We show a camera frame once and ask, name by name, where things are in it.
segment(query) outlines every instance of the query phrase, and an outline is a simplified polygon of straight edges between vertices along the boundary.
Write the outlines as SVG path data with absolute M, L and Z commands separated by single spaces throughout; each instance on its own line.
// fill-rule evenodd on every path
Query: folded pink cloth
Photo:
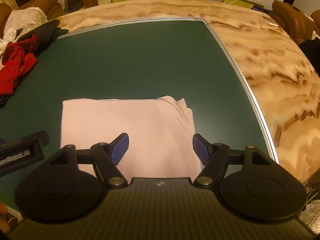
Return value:
M 61 147 L 86 149 L 110 143 L 122 132 L 128 133 L 130 143 L 117 167 L 128 182 L 132 177 L 194 180 L 201 171 L 192 148 L 192 110 L 184 99 L 63 101 Z M 92 165 L 79 168 L 94 175 Z

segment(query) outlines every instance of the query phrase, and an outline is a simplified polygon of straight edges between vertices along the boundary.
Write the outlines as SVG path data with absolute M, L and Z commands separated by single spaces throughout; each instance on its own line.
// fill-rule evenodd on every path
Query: silver metal frame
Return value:
M 233 57 L 228 52 L 226 46 L 223 44 L 223 42 L 220 40 L 218 35 L 210 27 L 210 24 L 205 19 L 203 19 L 203 18 L 183 18 L 183 17 L 178 17 L 178 18 L 158 18 L 158 19 L 133 20 L 133 21 L 105 24 L 105 25 L 99 25 L 99 26 L 90 27 L 90 28 L 79 29 L 77 31 L 70 32 L 70 33 L 67 33 L 65 35 L 62 35 L 58 39 L 63 39 L 63 38 L 66 38 L 66 37 L 69 37 L 69 36 L 73 36 L 73 35 L 76 35 L 76 34 L 85 33 L 85 32 L 89 32 L 89 31 L 93 31 L 93 30 L 99 30 L 99 29 L 108 28 L 108 27 L 113 27 L 113 26 L 134 24 L 134 23 L 142 23 L 142 22 L 157 22 L 157 21 L 201 21 L 201 22 L 203 22 L 205 24 L 205 26 L 208 28 L 208 30 L 210 31 L 212 36 L 215 38 L 215 40 L 220 45 L 222 51 L 226 55 L 226 57 L 227 57 L 228 61 L 230 62 L 230 64 L 232 65 L 233 70 L 236 72 L 236 75 L 238 76 L 238 78 L 239 78 L 239 80 L 241 82 L 241 85 L 244 88 L 245 93 L 247 94 L 247 97 L 249 99 L 251 107 L 252 107 L 252 109 L 254 111 L 254 114 L 255 114 L 255 116 L 256 116 L 256 118 L 258 120 L 261 132 L 263 134 L 263 138 L 265 140 L 269 156 L 276 163 L 279 164 L 278 156 L 277 156 L 277 153 L 276 153 L 276 147 L 275 147 L 275 145 L 273 143 L 271 133 L 269 131 L 267 122 L 266 122 L 266 120 L 265 120 L 265 118 L 263 116 L 262 110 L 261 110 L 261 108 L 260 108 L 260 106 L 258 104 L 257 99 L 255 98 L 255 96 L 254 96 L 254 94 L 253 94 L 253 92 L 252 92 L 252 90 L 251 90 L 251 88 L 250 88 L 245 76 L 242 74 L 239 66 L 237 65 L 237 63 L 235 62 Z

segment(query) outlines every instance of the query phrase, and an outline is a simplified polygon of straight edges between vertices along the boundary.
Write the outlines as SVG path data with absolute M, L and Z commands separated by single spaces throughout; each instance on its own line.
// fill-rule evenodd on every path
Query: dark green cloth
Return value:
M 10 141 L 46 130 L 48 158 L 60 148 L 63 100 L 166 95 L 185 98 L 196 132 L 209 142 L 233 149 L 252 144 L 267 153 L 238 77 L 199 21 L 121 25 L 55 41 L 0 109 L 0 138 Z M 14 189 L 39 164 L 0 178 L 0 201 L 17 209 Z

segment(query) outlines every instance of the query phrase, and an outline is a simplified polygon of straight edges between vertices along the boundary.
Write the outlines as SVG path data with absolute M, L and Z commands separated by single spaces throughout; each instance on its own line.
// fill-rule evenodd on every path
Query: table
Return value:
M 136 0 L 59 17 L 70 31 L 130 20 L 204 18 L 246 77 L 268 124 L 279 164 L 300 182 L 320 167 L 320 78 L 287 33 L 268 15 L 225 3 Z
M 62 101 L 73 98 L 185 98 L 196 133 L 233 149 L 268 149 L 240 79 L 206 24 L 147 21 L 78 33 L 55 41 L 1 111 L 1 135 L 49 133 L 45 157 L 60 148 Z M 0 200 L 40 163 L 0 178 Z M 230 166 L 229 173 L 241 165 Z

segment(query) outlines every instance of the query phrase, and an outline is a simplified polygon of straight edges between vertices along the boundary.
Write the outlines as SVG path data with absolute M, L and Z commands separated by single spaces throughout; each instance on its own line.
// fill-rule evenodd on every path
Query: person's finger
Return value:
M 8 209 L 5 204 L 0 203 L 0 214 L 7 214 Z
M 10 226 L 6 221 L 0 220 L 0 230 L 5 234 L 10 232 Z

